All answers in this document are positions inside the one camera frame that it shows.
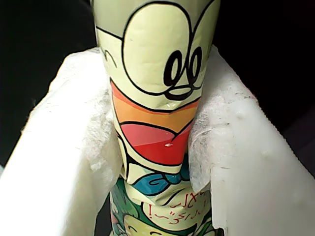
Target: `cartoon eye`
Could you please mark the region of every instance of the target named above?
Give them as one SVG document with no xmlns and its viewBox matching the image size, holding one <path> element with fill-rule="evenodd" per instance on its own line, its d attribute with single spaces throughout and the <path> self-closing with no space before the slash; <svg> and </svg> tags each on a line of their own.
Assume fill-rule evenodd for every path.
<svg viewBox="0 0 315 236">
<path fill-rule="evenodd" d="M 189 52 L 189 68 L 187 77 L 195 88 L 202 85 L 206 65 L 215 31 L 220 0 L 214 0 L 200 15 L 193 32 L 193 40 Z"/>
<path fill-rule="evenodd" d="M 177 71 L 175 76 L 173 76 L 173 67 L 174 63 L 177 62 Z M 172 86 L 176 84 L 180 77 L 181 77 L 181 70 L 182 70 L 182 53 L 177 50 L 174 51 L 171 56 L 168 58 L 165 70 L 164 70 L 164 77 L 163 82 L 166 86 Z"/>
<path fill-rule="evenodd" d="M 151 231 L 151 232 L 150 232 L 150 235 L 153 235 L 153 234 L 155 234 L 155 235 L 162 235 L 162 234 L 160 234 L 160 233 L 158 233 L 158 232 Z"/>
<path fill-rule="evenodd" d="M 161 95 L 178 82 L 189 34 L 187 15 L 177 6 L 154 3 L 136 11 L 122 45 L 123 65 L 133 85 L 146 94 Z"/>
<path fill-rule="evenodd" d="M 128 229 L 130 230 L 130 229 L 133 229 L 136 233 L 138 232 L 133 226 L 131 226 L 131 225 L 128 225 Z"/>
<path fill-rule="evenodd" d="M 193 85 L 198 79 L 200 68 L 202 62 L 202 49 L 201 47 L 197 47 L 195 51 L 192 53 L 189 67 L 187 68 L 187 78 L 189 80 L 189 84 Z"/>
</svg>

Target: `cylindrical object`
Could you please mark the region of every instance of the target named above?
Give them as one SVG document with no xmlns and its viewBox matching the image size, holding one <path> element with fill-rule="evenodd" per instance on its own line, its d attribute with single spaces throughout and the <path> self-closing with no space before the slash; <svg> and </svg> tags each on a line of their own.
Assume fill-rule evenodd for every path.
<svg viewBox="0 0 315 236">
<path fill-rule="evenodd" d="M 193 192 L 186 153 L 220 0 L 92 6 L 124 158 L 112 234 L 217 235 L 210 192 Z"/>
</svg>

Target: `white paper towel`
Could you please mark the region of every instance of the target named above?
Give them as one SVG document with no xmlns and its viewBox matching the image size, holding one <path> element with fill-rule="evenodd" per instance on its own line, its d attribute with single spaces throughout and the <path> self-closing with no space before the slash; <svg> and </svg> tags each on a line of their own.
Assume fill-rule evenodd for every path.
<svg viewBox="0 0 315 236">
<path fill-rule="evenodd" d="M 211 181 L 226 236 L 315 235 L 315 180 L 251 92 L 212 48 L 189 138 L 195 191 Z"/>
<path fill-rule="evenodd" d="M 122 167 L 101 55 L 68 56 L 0 179 L 3 236 L 92 236 Z"/>
</svg>

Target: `black background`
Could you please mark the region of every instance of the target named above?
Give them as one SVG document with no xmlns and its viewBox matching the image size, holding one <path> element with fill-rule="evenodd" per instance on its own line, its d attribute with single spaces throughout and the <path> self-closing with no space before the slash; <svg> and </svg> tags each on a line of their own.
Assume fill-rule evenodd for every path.
<svg viewBox="0 0 315 236">
<path fill-rule="evenodd" d="M 65 56 L 96 42 L 88 1 L 12 0 L 2 1 L 0 9 L 0 164 L 5 165 Z M 314 12 L 312 0 L 221 0 L 214 44 L 281 132 L 315 101 Z"/>
</svg>

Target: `paper towel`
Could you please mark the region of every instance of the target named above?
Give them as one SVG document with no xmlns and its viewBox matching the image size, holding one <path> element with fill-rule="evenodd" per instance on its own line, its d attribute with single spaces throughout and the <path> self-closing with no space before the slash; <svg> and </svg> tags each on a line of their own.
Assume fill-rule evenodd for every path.
<svg viewBox="0 0 315 236">
<path fill-rule="evenodd" d="M 1 235 L 92 236 L 122 167 L 100 53 L 68 56 L 0 179 Z"/>
<path fill-rule="evenodd" d="M 315 180 L 212 48 L 189 138 L 195 191 L 211 183 L 213 225 L 226 236 L 315 232 Z"/>
</svg>

